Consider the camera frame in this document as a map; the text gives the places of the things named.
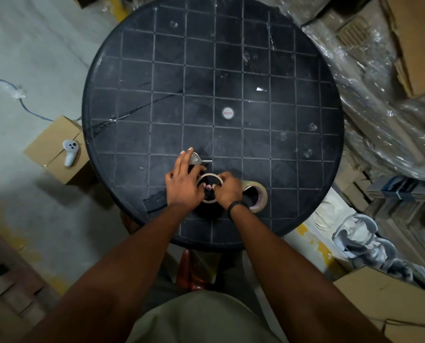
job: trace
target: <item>white round sticker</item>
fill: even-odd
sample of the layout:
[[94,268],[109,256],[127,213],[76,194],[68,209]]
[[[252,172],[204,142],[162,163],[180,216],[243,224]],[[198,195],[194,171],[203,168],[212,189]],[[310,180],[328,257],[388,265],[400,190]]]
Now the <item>white round sticker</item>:
[[235,112],[233,111],[232,108],[226,107],[226,108],[222,109],[222,115],[225,119],[230,120],[235,116]]

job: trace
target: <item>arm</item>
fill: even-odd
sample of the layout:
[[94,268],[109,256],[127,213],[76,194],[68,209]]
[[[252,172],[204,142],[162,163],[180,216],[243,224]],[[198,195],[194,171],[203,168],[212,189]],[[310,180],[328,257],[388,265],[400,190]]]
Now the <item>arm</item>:
[[109,251],[61,298],[24,342],[125,342],[170,243],[185,216],[204,198],[188,174],[193,149],[182,151],[165,176],[168,207],[133,236]]
[[[242,200],[241,181],[231,173],[215,186],[225,209]],[[236,205],[230,212],[243,239],[260,285],[292,343],[390,343],[324,275],[283,239],[273,234],[249,209]]]

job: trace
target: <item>person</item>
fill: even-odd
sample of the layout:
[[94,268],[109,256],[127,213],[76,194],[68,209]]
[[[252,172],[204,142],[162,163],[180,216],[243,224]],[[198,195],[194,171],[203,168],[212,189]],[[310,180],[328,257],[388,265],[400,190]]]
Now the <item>person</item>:
[[[163,212],[74,283],[24,342],[280,342],[261,309],[254,314],[258,310],[215,291],[175,296],[141,316],[171,236],[204,198],[203,186],[196,183],[205,168],[188,171],[192,152],[182,151],[165,176]],[[239,179],[230,172],[220,177],[216,199],[224,209],[233,205],[231,218],[289,342],[389,342],[314,265],[247,207],[234,203],[242,200]],[[235,286],[235,294],[242,293],[244,281]]]

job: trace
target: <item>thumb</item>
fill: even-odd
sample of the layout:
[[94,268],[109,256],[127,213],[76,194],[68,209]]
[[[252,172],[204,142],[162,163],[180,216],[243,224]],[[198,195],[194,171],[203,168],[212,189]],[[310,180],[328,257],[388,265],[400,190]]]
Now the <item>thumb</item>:
[[201,198],[202,200],[205,198],[205,188],[206,188],[206,183],[202,183],[202,185],[199,185],[197,187],[197,197]]

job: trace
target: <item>plastic table top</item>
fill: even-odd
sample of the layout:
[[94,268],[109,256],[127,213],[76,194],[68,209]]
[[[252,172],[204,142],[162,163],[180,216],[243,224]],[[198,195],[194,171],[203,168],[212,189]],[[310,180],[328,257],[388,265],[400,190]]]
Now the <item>plastic table top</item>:
[[[208,172],[268,192],[257,216],[277,235],[318,207],[341,159],[344,121],[330,69],[289,19],[254,0],[158,0],[109,34],[87,76],[87,151],[118,206],[140,224],[182,149]],[[227,218],[191,213],[172,242],[242,249]]]

